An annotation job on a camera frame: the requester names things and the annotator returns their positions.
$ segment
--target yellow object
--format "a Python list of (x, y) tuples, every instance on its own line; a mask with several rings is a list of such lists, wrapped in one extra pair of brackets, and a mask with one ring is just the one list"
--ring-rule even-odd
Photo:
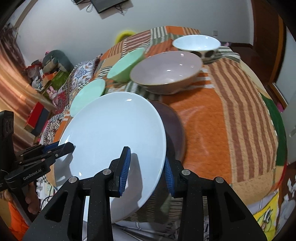
[(276, 219), (279, 214), (278, 201), (279, 192), (261, 211), (253, 215), (264, 231), (268, 241), (271, 241), (276, 233)]
[(133, 31), (123, 31), (120, 34), (117, 35), (116, 40), (115, 40), (115, 44), (118, 44), (119, 42), (121, 42), (122, 40), (135, 35), (136, 33)]

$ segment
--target pink bowl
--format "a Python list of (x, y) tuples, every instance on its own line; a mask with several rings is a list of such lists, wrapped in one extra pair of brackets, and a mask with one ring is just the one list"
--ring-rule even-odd
[(155, 94), (174, 94), (189, 86), (202, 69), (202, 60), (185, 51), (170, 51), (148, 57), (131, 71), (130, 78)]

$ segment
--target pink toy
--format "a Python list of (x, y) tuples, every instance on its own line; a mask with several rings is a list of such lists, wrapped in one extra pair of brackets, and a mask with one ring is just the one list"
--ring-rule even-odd
[(50, 86), (46, 92), (48, 93), (48, 96), (52, 100), (52, 103), (54, 104), (54, 106), (57, 107), (57, 105), (59, 103), (59, 100), (57, 98), (57, 96), (58, 96), (57, 91), (54, 90), (54, 88), (52, 86)]
[(277, 106), (277, 108), (278, 108), (278, 110), (279, 110), (280, 113), (283, 113), (284, 112), (284, 108), (281, 105), (281, 103), (277, 102), (276, 106)]

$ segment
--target white plate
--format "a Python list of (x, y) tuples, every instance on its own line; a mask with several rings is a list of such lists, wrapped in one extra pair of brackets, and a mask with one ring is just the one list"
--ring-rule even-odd
[[(87, 105), (72, 119), (59, 144), (66, 142), (73, 143), (75, 150), (55, 163), (58, 188), (71, 176), (93, 177), (119, 158), (124, 146), (131, 148), (126, 190), (121, 198), (110, 198), (113, 223), (129, 217), (148, 200), (163, 170), (163, 123), (152, 104), (134, 93), (107, 94)], [(84, 221), (88, 203), (87, 198)]]

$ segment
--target person's arm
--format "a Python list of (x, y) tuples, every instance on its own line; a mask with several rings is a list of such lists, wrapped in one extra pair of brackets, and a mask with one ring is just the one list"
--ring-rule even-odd
[[(28, 225), (25, 223), (21, 214), (13, 205), (13, 198), (8, 190), (0, 192), (0, 198), (9, 202), (9, 211), (11, 216), (11, 225), (9, 229), (17, 238), (17, 240), (21, 241), (28, 229)], [(28, 211), (30, 213), (37, 214), (40, 211), (40, 202), (36, 193), (34, 183), (29, 184), (29, 191), (26, 196), (26, 203), (29, 204)]]

